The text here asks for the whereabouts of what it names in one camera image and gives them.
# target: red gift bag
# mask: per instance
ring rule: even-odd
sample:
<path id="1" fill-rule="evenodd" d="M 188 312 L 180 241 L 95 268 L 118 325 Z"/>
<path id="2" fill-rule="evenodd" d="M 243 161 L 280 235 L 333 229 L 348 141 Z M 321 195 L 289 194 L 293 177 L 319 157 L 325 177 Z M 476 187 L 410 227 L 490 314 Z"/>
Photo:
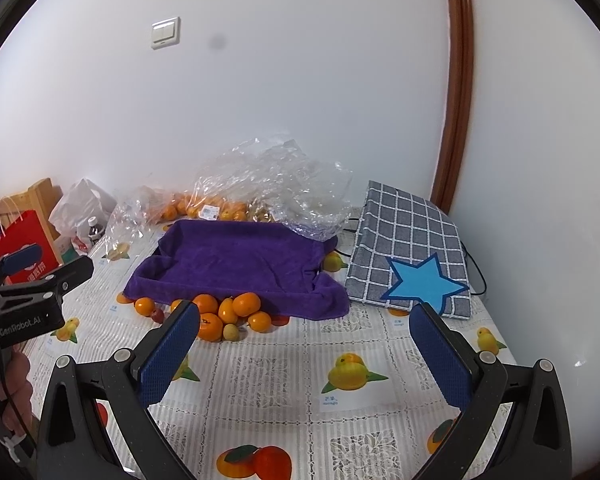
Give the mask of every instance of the red gift bag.
<path id="1" fill-rule="evenodd" d="M 42 259 L 11 276 L 7 280 L 8 283 L 33 282 L 59 267 L 37 213 L 33 210 L 23 211 L 14 222 L 0 232 L 0 256 L 6 256 L 33 244 L 38 244 L 42 248 Z"/>

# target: gray plaid board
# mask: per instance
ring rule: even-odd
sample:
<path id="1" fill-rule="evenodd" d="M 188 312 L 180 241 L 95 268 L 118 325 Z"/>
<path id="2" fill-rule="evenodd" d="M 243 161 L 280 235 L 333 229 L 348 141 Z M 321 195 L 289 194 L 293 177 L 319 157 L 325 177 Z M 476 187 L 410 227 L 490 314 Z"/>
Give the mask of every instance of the gray plaid board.
<path id="1" fill-rule="evenodd" d="M 428 200 L 369 181 L 345 282 L 349 297 L 411 310 L 416 301 L 380 300 L 397 281 L 386 257 L 417 264 L 434 252 L 446 277 L 468 285 L 458 229 L 449 217 Z M 469 291 L 447 298 L 442 316 L 469 319 Z"/>

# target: blue star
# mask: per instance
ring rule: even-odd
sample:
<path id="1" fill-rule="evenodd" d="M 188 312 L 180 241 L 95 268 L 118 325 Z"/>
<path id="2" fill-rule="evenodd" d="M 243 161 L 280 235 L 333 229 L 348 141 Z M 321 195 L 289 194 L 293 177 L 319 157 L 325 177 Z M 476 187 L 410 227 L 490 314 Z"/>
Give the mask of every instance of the blue star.
<path id="1" fill-rule="evenodd" d="M 464 283 L 451 280 L 442 274 L 437 253 L 433 253 L 417 265 L 390 257 L 386 259 L 398 281 L 380 297 L 381 300 L 421 301 L 429 303 L 438 314 L 442 314 L 446 298 L 469 290 Z"/>

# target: purple cloth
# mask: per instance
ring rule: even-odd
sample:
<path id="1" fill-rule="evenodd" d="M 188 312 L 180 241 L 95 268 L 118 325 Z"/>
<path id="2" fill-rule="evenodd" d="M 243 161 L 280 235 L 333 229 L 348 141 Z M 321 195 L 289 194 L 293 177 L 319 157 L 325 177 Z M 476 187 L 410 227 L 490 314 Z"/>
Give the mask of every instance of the purple cloth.
<path id="1" fill-rule="evenodd" d="M 349 311 L 347 291 L 320 272 L 336 243 L 309 240 L 282 224 L 180 220 L 138 266 L 124 295 L 170 304 L 255 292 L 270 314 L 332 319 Z"/>

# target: human hand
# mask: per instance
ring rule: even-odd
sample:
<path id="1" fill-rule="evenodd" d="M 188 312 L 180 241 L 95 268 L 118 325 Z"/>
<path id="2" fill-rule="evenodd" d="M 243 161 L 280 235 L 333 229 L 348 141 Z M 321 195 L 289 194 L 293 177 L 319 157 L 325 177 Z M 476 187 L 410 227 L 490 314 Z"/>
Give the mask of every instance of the human hand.
<path id="1" fill-rule="evenodd" d="M 16 408 L 22 416 L 22 420 L 27 425 L 31 426 L 32 413 L 31 413 L 31 395 L 33 394 L 33 386 L 27 381 L 27 374 L 31 365 L 29 359 L 24 355 L 19 348 L 13 348 L 13 354 L 11 361 L 7 365 L 6 369 L 6 383 L 7 388 L 11 393 Z M 4 389 L 0 383 L 0 400 L 6 400 Z M 14 431 L 17 436 L 23 436 L 25 431 L 18 422 L 18 418 L 13 412 L 13 408 L 9 404 L 2 414 L 2 422 L 8 430 Z"/>

